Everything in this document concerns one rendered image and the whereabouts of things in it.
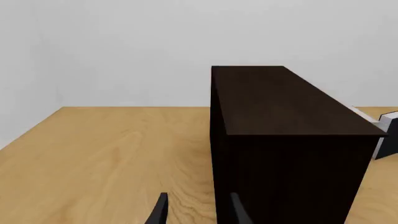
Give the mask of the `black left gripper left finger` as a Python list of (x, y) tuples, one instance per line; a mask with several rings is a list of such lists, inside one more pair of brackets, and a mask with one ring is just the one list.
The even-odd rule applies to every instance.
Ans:
[(166, 224), (168, 215), (168, 194), (162, 192), (145, 224)]

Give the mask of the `black and white book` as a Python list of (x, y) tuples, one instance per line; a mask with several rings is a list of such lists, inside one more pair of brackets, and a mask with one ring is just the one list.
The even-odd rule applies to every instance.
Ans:
[(379, 139), (373, 153), (374, 160), (398, 154), (398, 106), (358, 108), (351, 106), (350, 109), (388, 134), (386, 138)]

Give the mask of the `dark brown wooden cabinet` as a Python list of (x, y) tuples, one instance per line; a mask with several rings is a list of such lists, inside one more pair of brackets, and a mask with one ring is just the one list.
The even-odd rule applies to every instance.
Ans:
[(286, 67), (212, 67), (217, 224), (345, 224), (386, 136)]

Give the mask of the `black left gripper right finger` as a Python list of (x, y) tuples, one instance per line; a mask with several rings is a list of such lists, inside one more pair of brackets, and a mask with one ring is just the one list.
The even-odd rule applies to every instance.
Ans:
[(254, 224), (236, 192), (231, 193), (231, 201), (236, 214), (237, 224)]

